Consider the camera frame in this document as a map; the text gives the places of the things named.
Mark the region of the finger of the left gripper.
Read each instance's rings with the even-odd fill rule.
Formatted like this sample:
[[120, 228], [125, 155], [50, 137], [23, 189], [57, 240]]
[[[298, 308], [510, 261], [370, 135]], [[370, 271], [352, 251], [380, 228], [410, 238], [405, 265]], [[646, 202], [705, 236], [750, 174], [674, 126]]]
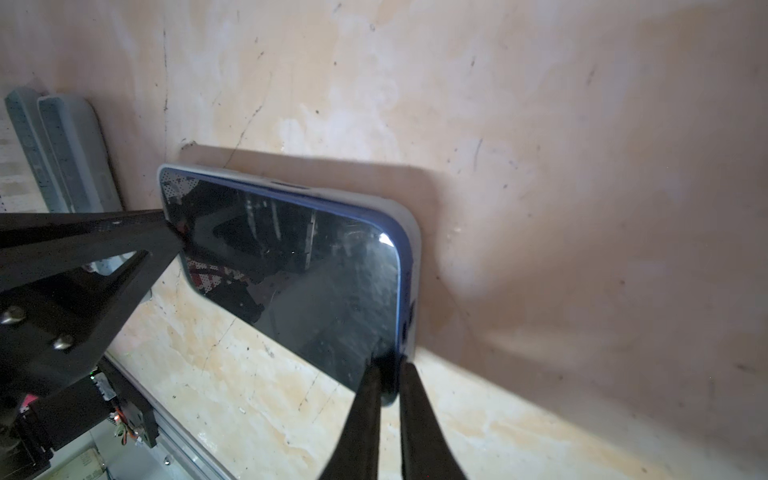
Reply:
[[89, 374], [183, 246], [160, 210], [2, 214], [1, 392]]

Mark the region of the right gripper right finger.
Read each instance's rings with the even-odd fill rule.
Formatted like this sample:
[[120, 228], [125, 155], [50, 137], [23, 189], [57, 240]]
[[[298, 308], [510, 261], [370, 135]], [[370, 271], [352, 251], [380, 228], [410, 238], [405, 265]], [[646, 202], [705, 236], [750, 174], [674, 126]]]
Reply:
[[413, 363], [401, 362], [399, 380], [402, 478], [466, 479]]

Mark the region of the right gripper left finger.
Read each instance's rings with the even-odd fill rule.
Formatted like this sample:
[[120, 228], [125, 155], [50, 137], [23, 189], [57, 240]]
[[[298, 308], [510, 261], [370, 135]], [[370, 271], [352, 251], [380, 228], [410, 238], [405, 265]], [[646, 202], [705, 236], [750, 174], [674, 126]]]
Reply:
[[320, 479], [377, 479], [381, 421], [381, 372], [367, 366], [336, 448]]

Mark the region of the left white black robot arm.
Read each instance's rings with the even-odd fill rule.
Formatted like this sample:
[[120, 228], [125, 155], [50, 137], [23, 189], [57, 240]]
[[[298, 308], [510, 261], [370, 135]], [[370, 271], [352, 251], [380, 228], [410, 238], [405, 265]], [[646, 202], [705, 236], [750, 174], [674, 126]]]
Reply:
[[154, 446], [147, 398], [105, 354], [183, 243], [160, 210], [1, 217], [1, 475], [32, 479], [108, 418]]

